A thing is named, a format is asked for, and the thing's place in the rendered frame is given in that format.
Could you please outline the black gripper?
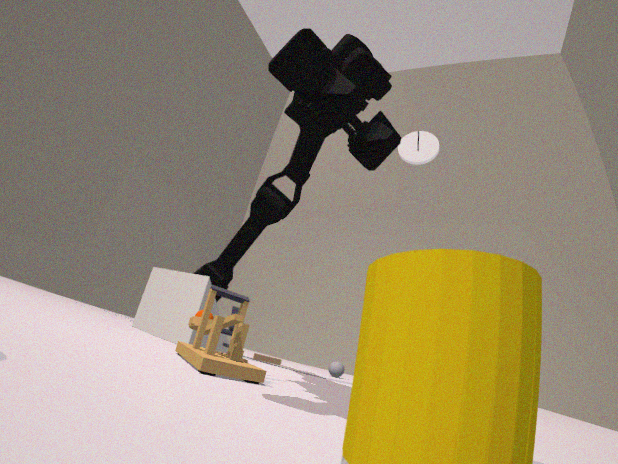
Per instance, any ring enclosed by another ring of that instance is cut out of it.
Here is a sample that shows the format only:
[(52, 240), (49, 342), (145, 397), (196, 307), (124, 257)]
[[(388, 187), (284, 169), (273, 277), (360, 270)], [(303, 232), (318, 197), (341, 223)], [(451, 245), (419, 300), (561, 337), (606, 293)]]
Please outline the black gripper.
[(382, 111), (369, 122), (356, 116), (365, 101), (357, 86), (341, 74), (342, 68), (313, 30), (303, 28), (270, 61), (268, 72), (300, 96), (298, 104), (321, 127), (332, 133), (341, 127), (348, 133), (349, 152), (375, 171), (397, 148), (401, 136)]

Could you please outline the wooden toy catapult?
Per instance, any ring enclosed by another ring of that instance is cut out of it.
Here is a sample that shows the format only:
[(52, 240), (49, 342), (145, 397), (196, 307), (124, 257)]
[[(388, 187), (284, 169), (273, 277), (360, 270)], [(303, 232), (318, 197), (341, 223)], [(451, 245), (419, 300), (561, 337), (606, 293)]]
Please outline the wooden toy catapult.
[[(216, 295), (241, 303), (240, 308), (233, 306), (231, 316), (215, 315), (214, 320), (209, 319)], [(175, 351), (202, 374), (214, 377), (216, 377), (215, 374), (218, 374), (258, 385), (259, 382), (264, 383), (267, 371), (248, 363), (248, 360), (242, 358), (244, 342), (249, 331), (249, 324), (244, 323), (249, 302), (248, 296), (212, 285), (201, 317), (193, 316), (189, 320), (189, 327), (197, 331), (193, 345), (178, 341)], [(226, 327), (229, 330), (224, 329)], [(220, 333), (231, 336), (230, 344), (224, 342), (222, 344), (228, 348), (227, 354), (216, 351)], [(203, 336), (207, 334), (209, 334), (209, 338), (206, 348), (200, 347)]]

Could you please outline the orange ball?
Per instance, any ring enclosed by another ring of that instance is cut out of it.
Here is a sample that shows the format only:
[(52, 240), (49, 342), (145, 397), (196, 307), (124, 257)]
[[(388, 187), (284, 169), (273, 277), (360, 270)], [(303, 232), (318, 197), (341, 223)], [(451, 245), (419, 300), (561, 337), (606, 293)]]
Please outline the orange ball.
[[(202, 313), (204, 310), (198, 311), (198, 313), (195, 315), (195, 317), (201, 317)], [(212, 313), (210, 313), (210, 316), (208, 317), (209, 319), (213, 319), (213, 315)]]

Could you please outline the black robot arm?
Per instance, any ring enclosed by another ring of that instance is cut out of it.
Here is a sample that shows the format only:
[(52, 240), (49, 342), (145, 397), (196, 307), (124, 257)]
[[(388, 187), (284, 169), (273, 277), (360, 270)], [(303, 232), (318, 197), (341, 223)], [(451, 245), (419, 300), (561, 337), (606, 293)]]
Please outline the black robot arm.
[[(357, 37), (345, 34), (331, 50), (334, 56), (343, 64), (341, 74), (353, 82), (357, 93), (365, 101), (383, 98), (392, 88), (389, 82), (391, 75), (383, 69), (369, 48)], [(284, 219), (300, 200), (303, 184), (310, 177), (311, 167), (319, 153), (322, 144), (332, 132), (319, 125), (298, 104), (300, 96), (294, 93), (293, 100), (287, 106), (286, 113), (299, 125), (300, 133), (296, 141), (289, 163), (282, 170), (269, 177), (258, 190), (251, 203), (250, 217), (232, 238), (229, 245), (218, 256), (193, 274), (210, 276), (212, 285), (228, 289), (233, 279), (233, 268), (247, 250), (255, 242), (264, 228)], [(360, 107), (362, 112), (367, 107), (365, 101)], [(293, 201), (286, 197), (277, 187), (271, 185), (274, 180), (287, 176), (295, 186)]]

